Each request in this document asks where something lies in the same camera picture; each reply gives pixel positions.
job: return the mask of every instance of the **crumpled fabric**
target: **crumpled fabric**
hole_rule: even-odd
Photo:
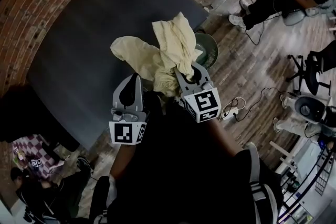
[[[152,23],[160,49],[138,37],[120,37],[111,45],[112,53],[126,61],[143,79],[154,82],[154,91],[167,97],[180,93],[174,67],[187,79],[194,75],[191,63],[202,53],[195,49],[196,38],[188,20],[180,12],[174,19]]]

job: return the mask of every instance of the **pink checkered fabric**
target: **pink checkered fabric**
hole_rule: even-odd
[[[43,141],[41,137],[37,134],[21,137],[12,143],[13,156],[15,156],[14,148],[17,147],[22,150],[26,156],[31,156],[34,159],[40,159],[42,165],[38,167],[36,175],[40,178],[47,179],[54,169],[64,164],[64,161],[56,163],[55,160],[42,148],[42,143]]]

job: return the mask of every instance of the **green object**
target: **green object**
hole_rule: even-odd
[[[202,51],[196,62],[209,69],[218,58],[218,46],[214,38],[208,34],[195,33],[196,49]]]

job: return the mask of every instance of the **table surface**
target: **table surface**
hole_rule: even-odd
[[[111,52],[122,36],[159,46],[152,22],[179,12],[197,28],[208,13],[193,0],[71,0],[28,72],[28,81],[57,121],[86,149],[108,128],[113,92],[134,71]]]

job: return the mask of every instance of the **white sneaker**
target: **white sneaker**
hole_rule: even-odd
[[[280,101],[281,101],[281,103],[282,103],[282,107],[283,107],[284,109],[286,109],[286,108],[287,108],[287,105],[285,104],[286,95],[282,93],[282,94],[279,96],[279,98],[280,98]]]
[[[274,117],[274,118],[273,118],[273,129],[274,129],[274,131],[275,131],[276,133],[279,133],[279,132],[280,132],[280,130],[277,129],[278,121],[279,121],[279,119],[278,119],[277,117]]]
[[[239,4],[242,7],[242,9],[244,11],[246,11],[247,15],[249,15],[251,13],[250,10],[248,9],[249,4],[246,0],[239,0]]]
[[[246,28],[243,18],[235,15],[229,15],[229,22],[235,26],[239,26],[241,28]]]

